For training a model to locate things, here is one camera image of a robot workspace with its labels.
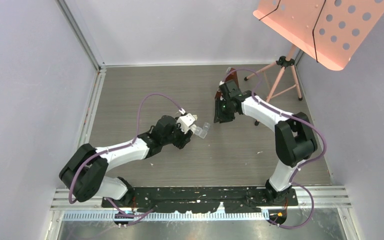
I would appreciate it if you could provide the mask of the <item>clear weekly pill organizer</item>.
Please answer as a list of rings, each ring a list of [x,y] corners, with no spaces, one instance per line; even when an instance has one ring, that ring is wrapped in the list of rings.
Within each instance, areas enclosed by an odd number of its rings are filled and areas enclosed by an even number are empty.
[[[205,122],[203,127],[196,127],[194,134],[201,139],[205,139],[210,130],[210,127],[211,125],[208,122]]]

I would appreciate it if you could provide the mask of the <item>white vitamin pill bottle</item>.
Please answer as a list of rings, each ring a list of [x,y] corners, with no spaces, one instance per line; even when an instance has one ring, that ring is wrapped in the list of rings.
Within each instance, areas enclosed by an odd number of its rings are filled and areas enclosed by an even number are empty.
[[[195,134],[195,135],[199,135],[202,131],[202,128],[199,127],[199,126],[196,126],[195,124],[191,125],[189,127],[189,129]]]

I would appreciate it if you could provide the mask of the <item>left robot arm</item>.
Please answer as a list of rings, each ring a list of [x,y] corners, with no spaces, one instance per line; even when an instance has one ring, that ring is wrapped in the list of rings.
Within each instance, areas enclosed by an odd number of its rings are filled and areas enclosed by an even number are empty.
[[[108,147],[81,145],[59,173],[69,189],[69,203],[102,197],[128,207],[134,199],[131,186],[122,177],[111,178],[106,173],[132,161],[153,157],[167,145],[183,149],[197,130],[197,118],[191,113],[179,117],[164,115],[147,132],[130,141]]]

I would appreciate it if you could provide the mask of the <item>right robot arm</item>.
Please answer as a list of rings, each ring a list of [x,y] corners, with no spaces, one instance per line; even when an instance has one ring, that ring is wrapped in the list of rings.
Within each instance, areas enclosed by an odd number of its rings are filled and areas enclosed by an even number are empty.
[[[228,123],[235,115],[251,117],[274,132],[278,162],[265,183],[264,197],[279,205],[289,193],[293,174],[318,149],[308,116],[292,114],[262,100],[250,90],[241,91],[234,80],[220,82],[215,99],[215,123]]]

